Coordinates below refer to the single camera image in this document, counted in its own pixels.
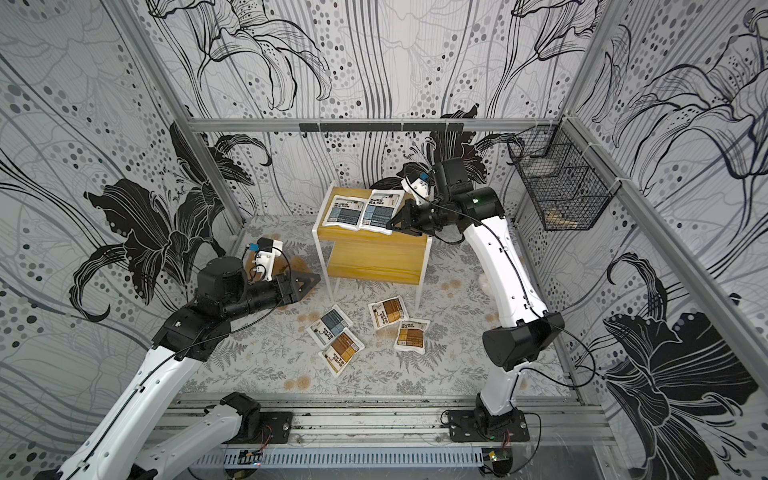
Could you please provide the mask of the blue coffee bag two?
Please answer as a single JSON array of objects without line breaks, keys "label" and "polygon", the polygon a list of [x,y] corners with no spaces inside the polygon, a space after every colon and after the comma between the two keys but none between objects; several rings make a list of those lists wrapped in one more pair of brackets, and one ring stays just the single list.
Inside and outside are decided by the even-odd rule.
[{"label": "blue coffee bag two", "polygon": [[387,227],[394,215],[399,211],[405,192],[403,190],[374,189],[365,205],[360,229],[373,233],[391,235]]}]

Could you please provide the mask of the blue coffee bag one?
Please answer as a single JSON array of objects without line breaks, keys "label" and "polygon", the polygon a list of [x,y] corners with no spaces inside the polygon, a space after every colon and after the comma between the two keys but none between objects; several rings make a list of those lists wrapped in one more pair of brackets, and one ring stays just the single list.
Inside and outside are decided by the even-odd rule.
[{"label": "blue coffee bag one", "polygon": [[358,231],[366,205],[366,199],[334,195],[322,225],[324,227],[339,227],[345,230]]}]

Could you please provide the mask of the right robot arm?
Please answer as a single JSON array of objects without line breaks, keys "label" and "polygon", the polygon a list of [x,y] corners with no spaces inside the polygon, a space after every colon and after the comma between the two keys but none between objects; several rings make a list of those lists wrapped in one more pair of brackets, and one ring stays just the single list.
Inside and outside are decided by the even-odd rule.
[{"label": "right robot arm", "polygon": [[497,193],[475,186],[462,159],[440,162],[430,172],[409,169],[401,184],[413,198],[387,227],[412,236],[435,236],[455,226],[489,282],[500,326],[482,335],[493,367],[478,395],[475,415],[480,425],[496,426],[512,416],[522,374],[533,369],[540,353],[563,332],[564,320],[548,311],[527,276]]}]

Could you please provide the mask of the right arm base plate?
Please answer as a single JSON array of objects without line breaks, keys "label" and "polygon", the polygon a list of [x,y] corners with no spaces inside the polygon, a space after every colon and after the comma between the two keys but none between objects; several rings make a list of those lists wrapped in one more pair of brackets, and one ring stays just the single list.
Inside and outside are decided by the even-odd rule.
[{"label": "right arm base plate", "polygon": [[530,440],[527,420],[519,409],[512,409],[500,416],[486,414],[482,408],[446,410],[441,415],[441,423],[448,429],[449,437],[455,443],[508,444]]}]

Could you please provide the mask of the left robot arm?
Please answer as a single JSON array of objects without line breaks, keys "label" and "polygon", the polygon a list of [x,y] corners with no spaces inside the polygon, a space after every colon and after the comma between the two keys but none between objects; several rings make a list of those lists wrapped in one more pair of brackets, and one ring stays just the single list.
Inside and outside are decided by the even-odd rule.
[{"label": "left robot arm", "polygon": [[239,258],[210,261],[198,274],[192,300],[157,331],[129,386],[93,433],[61,466],[37,478],[173,479],[223,443],[272,441],[276,431],[262,421],[260,404],[235,392],[181,432],[146,444],[180,389],[234,333],[234,321],[249,315],[263,320],[302,300],[320,280],[287,270],[251,283]]}]

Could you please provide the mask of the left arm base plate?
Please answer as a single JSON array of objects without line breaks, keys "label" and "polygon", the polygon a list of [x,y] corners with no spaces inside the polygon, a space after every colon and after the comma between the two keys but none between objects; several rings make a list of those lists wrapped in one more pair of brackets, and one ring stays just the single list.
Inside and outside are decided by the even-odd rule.
[{"label": "left arm base plate", "polygon": [[290,411],[264,411],[262,405],[240,392],[233,392],[220,400],[232,407],[240,418],[236,435],[230,443],[286,444],[291,432],[294,414]]}]

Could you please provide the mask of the blue coffee bag three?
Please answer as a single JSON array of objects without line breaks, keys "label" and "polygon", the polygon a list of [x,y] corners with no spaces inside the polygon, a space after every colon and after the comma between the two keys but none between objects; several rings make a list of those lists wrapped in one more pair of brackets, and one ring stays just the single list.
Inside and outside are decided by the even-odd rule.
[{"label": "blue coffee bag three", "polygon": [[353,321],[334,304],[326,313],[310,325],[309,335],[320,347],[328,347],[345,329],[351,328]]}]

